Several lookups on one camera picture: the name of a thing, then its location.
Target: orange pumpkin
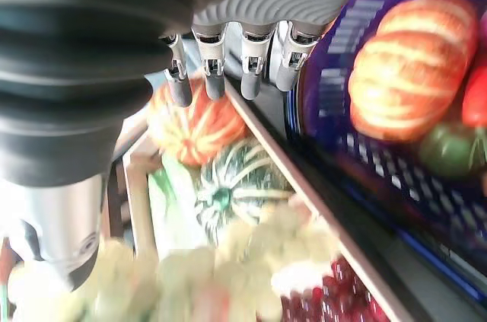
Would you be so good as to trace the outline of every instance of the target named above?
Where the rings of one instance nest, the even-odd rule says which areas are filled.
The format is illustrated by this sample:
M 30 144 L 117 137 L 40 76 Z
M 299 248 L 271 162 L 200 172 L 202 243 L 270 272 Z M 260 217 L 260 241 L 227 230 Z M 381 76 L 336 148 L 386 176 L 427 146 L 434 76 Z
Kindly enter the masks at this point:
M 387 12 L 377 35 L 404 30 L 443 37 L 457 45 L 470 61 L 477 47 L 479 22 L 467 0 L 407 0 Z
M 220 149 L 247 134 L 245 122 L 225 96 L 211 101 L 205 80 L 190 80 L 193 102 L 174 104 L 167 84 L 159 88 L 148 108 L 148 130 L 162 150 L 190 166 L 204 164 Z
M 410 141 L 454 99 L 476 48 L 467 0 L 410 0 L 392 8 L 355 58 L 351 119 L 359 132 Z

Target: green striped squash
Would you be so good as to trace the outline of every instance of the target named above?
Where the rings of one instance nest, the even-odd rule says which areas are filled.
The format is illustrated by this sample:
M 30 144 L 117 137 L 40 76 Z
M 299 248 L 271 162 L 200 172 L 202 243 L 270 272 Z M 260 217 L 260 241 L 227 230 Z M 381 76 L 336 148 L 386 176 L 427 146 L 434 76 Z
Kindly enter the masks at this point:
M 223 148 L 201 169 L 196 184 L 196 217 L 208 239 L 218 245 L 228 223 L 236 218 L 256 225 L 276 202 L 293 191 L 256 139 Z

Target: metal joint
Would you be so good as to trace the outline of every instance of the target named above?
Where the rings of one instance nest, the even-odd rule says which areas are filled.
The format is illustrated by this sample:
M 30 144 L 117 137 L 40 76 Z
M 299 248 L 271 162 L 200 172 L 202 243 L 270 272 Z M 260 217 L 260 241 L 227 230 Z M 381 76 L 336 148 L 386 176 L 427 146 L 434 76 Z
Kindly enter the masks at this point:
M 285 68 L 299 71 L 319 40 L 320 36 L 301 33 L 294 29 L 292 23 L 289 23 L 288 33 L 282 48 L 282 65 Z
M 223 75 L 225 30 L 211 36 L 195 33 L 195 38 L 206 75 Z
M 242 32 L 242 69 L 243 73 L 260 74 L 267 60 L 267 51 L 272 32 L 256 35 Z
M 170 64 L 167 79 L 173 82 L 182 82 L 188 78 L 186 69 L 186 54 L 184 52 L 183 40 L 179 34 L 162 37 L 161 40 L 173 51 L 173 59 Z

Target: red pepper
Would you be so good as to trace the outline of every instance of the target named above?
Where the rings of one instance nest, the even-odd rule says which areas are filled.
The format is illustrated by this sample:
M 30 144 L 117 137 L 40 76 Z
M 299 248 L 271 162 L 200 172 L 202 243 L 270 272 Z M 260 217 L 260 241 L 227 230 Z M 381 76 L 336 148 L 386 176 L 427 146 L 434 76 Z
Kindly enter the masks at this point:
M 466 126 L 487 127 L 487 52 L 474 63 L 463 97 L 462 121 Z

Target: small pumpkin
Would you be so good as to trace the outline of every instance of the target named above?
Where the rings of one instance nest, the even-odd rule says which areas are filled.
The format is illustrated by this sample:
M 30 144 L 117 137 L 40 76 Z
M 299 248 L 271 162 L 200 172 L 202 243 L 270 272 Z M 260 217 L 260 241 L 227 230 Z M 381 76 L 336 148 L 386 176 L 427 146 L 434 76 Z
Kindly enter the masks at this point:
M 148 130 L 157 145 L 180 162 L 199 166 L 220 149 L 247 134 L 244 120 L 227 97 L 211 101 L 205 80 L 190 80 L 193 102 L 178 107 L 167 84 L 159 88 L 148 108 Z
M 465 177 L 487 162 L 487 133 L 461 123 L 440 123 L 422 140 L 419 159 L 442 177 Z
M 389 10 L 355 57 L 351 119 L 377 139 L 412 141 L 452 103 L 477 44 L 467 0 L 409 0 Z
M 232 219 L 256 225 L 266 208 L 293 194 L 288 181 L 256 139 L 224 148 L 202 166 L 196 184 L 196 217 L 218 244 Z

